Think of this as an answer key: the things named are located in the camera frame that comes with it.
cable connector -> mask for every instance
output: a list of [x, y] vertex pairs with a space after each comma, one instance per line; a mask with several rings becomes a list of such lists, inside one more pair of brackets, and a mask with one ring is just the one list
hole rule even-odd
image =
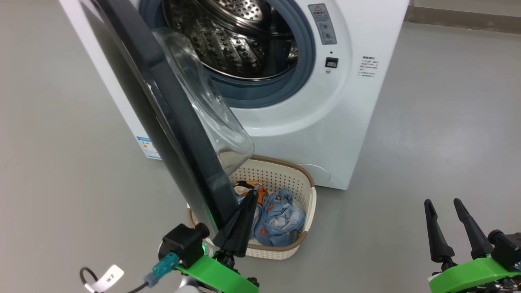
[[152, 272], [144, 278], [145, 282], [148, 283], [148, 288], [154, 287], [159, 279], [173, 271], [178, 265], [179, 258], [175, 253], [171, 252], [165, 256], [158, 264], [154, 265]]

washing machine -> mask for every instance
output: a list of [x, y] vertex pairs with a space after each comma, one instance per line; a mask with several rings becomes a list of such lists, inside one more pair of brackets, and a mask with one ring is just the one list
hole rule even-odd
[[[107, 45], [107, 19], [95, 13], [95, 2], [60, 2], [145, 155], [161, 159], [129, 102], [133, 85], [122, 76], [131, 70]], [[192, 56], [212, 83], [192, 90], [222, 97], [240, 123], [233, 129], [245, 130], [256, 155], [298, 164], [317, 185], [347, 189], [407, 5], [408, 0], [133, 0], [131, 13], [118, 11], [128, 5], [111, 8], [125, 16], [111, 26], [145, 26], [168, 35], [166, 43], [182, 40], [168, 49]], [[142, 43], [147, 38], [132, 33], [119, 40], [129, 53], [153, 51]], [[182, 71], [172, 81], [182, 86], [163, 90], [186, 92], [190, 74]], [[209, 129], [216, 137], [222, 131]]]

blue and white sticker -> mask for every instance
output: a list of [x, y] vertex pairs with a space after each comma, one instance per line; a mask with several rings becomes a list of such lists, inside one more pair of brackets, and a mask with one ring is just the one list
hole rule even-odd
[[149, 158], [154, 158], [156, 160], [161, 160], [161, 157], [159, 156], [159, 153], [157, 152], [156, 148], [154, 147], [154, 144], [150, 140], [150, 138], [146, 137], [137, 137], [139, 145], [143, 149], [143, 152], [145, 152], [145, 155]]

gray floor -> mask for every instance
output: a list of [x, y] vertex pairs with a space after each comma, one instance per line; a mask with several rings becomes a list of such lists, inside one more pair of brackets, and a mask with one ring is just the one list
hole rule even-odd
[[[0, 4], [0, 283], [85, 292], [77, 276], [140, 284], [162, 235], [186, 222], [164, 166], [135, 143], [56, 2]], [[456, 251], [452, 199], [482, 229], [519, 231], [521, 36], [405, 24], [350, 189], [318, 190], [309, 237], [286, 261], [245, 258], [262, 292], [428, 292], [423, 201]], [[172, 292], [171, 274], [153, 292]]]

laundry basket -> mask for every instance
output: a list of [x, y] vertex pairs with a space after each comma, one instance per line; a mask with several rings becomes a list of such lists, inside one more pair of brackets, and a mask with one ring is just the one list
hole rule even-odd
[[[259, 245], [255, 239], [252, 239], [248, 244], [246, 255], [271, 260], [284, 260], [294, 255], [306, 238], [315, 215], [317, 192], [311, 175], [298, 165], [254, 156], [230, 176], [232, 183], [239, 180], [262, 182], [264, 188], [270, 193], [288, 188], [293, 195], [293, 204], [306, 212], [304, 227], [295, 243], [286, 247], [271, 247]], [[195, 227], [197, 219], [190, 208], [188, 208], [188, 218], [192, 227]], [[213, 245], [209, 238], [206, 241]]]

